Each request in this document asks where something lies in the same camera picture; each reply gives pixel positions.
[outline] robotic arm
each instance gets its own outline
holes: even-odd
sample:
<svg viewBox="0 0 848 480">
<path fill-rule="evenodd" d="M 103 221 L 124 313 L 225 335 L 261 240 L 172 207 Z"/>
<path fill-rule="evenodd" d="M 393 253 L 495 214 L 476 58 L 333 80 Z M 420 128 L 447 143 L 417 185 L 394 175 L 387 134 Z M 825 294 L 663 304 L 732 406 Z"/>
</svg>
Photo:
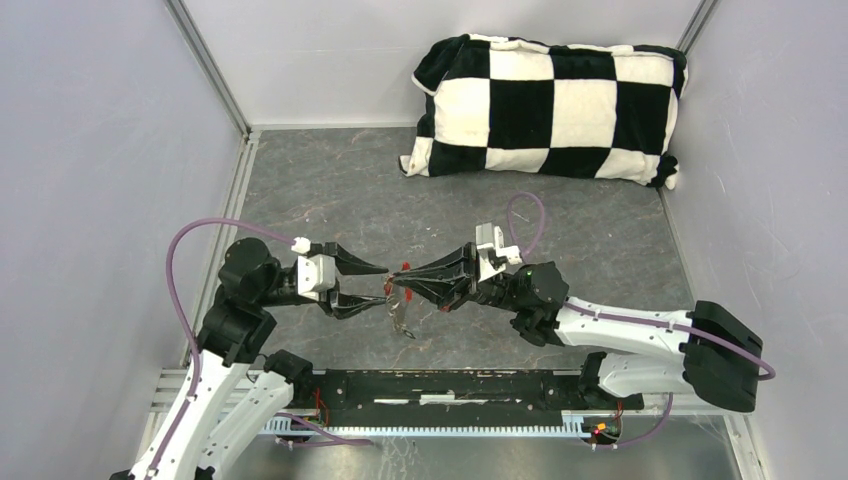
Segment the robotic arm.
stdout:
<svg viewBox="0 0 848 480">
<path fill-rule="evenodd" d="M 513 312 L 512 327 L 536 346 L 632 352 L 589 355 L 580 382 L 588 399 L 694 391 L 724 409 L 754 410 L 758 366 L 722 344 L 759 359 L 762 341 L 720 305 L 699 301 L 692 311 L 652 312 L 589 303 L 568 296 L 554 262 L 506 272 L 520 262 L 518 248 L 504 247 L 501 229 L 488 223 L 477 227 L 476 243 L 391 281 L 445 312 L 469 301 Z"/>
<path fill-rule="evenodd" d="M 276 326 L 265 307 L 314 303 L 327 315 L 345 319 L 385 304 L 383 297 L 342 293 L 335 271 L 368 275 L 388 269 L 334 242 L 298 238 L 292 250 L 299 256 L 285 268 L 259 239 L 245 238 L 230 246 L 218 272 L 221 285 L 197 336 L 200 378 L 192 379 L 189 370 L 178 395 L 185 400 L 171 408 L 135 466 L 112 480 L 223 478 L 268 418 L 292 400 L 294 385 L 311 374 L 312 364 L 280 351 L 268 357 L 251 393 L 218 424 L 224 402 Z"/>
</svg>

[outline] black and white checkered fabric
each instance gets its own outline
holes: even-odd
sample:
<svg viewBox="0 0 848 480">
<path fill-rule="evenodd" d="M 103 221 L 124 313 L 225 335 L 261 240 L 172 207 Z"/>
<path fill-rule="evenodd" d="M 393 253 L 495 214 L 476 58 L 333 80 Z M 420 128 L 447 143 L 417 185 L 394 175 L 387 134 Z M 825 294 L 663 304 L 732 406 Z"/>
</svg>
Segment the black and white checkered fabric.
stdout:
<svg viewBox="0 0 848 480">
<path fill-rule="evenodd" d="M 667 155 L 686 58 L 656 46 L 547 46 L 462 35 L 412 76 L 426 93 L 407 175 L 517 170 L 674 188 Z"/>
</svg>

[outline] enclosure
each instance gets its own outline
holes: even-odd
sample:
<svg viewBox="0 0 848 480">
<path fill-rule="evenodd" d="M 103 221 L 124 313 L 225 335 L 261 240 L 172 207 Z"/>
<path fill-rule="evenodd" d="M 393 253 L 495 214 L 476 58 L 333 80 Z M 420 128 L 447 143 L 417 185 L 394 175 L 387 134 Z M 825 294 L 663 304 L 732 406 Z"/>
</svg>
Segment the enclosure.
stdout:
<svg viewBox="0 0 848 480">
<path fill-rule="evenodd" d="M 509 217 L 517 243 L 544 229 L 525 260 L 554 261 L 569 295 L 648 311 L 721 303 L 778 371 L 753 414 L 678 397 L 662 431 L 615 452 L 400 434 L 290 452 L 258 435 L 228 478 L 840 476 L 844 2 L 39 0 L 2 12 L 3 478 L 105 479 L 148 448 L 187 366 L 168 242 L 203 217 L 339 242 L 391 271 Z M 527 171 L 407 178 L 398 157 L 426 109 L 410 77 L 434 43 L 465 33 L 682 51 L 674 188 Z M 520 191 L 543 217 L 524 201 L 507 212 Z M 180 244 L 175 284 L 195 328 L 224 251 L 248 235 L 210 226 Z M 383 279 L 342 286 L 376 295 Z M 573 372 L 597 350 L 536 347 L 507 312 L 443 313 L 421 297 L 406 314 L 415 338 L 383 308 L 269 311 L 278 326 L 262 352 L 316 369 Z M 622 435 L 649 430 L 664 402 L 646 396 Z"/>
</svg>

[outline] checkered pillow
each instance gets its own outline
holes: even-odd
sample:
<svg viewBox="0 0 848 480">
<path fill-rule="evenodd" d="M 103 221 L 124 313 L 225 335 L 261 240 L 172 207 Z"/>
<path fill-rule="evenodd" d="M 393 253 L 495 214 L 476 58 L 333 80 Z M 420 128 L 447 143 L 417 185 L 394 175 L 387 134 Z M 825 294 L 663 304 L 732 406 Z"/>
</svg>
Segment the checkered pillow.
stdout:
<svg viewBox="0 0 848 480">
<path fill-rule="evenodd" d="M 426 93 L 407 175 L 517 170 L 674 188 L 667 155 L 686 58 L 656 46 L 553 46 L 462 35 L 412 81 Z"/>
</svg>

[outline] white wall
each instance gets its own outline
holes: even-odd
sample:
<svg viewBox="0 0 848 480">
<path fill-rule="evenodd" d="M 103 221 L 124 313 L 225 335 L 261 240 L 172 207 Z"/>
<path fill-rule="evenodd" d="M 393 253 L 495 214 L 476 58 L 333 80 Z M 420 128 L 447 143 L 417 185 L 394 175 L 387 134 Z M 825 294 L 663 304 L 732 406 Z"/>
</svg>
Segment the white wall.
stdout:
<svg viewBox="0 0 848 480">
<path fill-rule="evenodd" d="M 780 480 L 843 478 L 848 450 L 848 4 L 722 2 L 690 55 L 669 193 L 697 296 L 778 369 L 757 423 Z"/>
<path fill-rule="evenodd" d="M 674 46 L 698 0 L 186 0 L 248 121 L 412 124 L 412 71 L 462 33 Z"/>
<path fill-rule="evenodd" d="M 134 461 L 181 330 L 168 241 L 220 209 L 239 134 L 164 2 L 0 7 L 0 478 Z M 209 231 L 178 252 L 185 302 Z"/>
</svg>

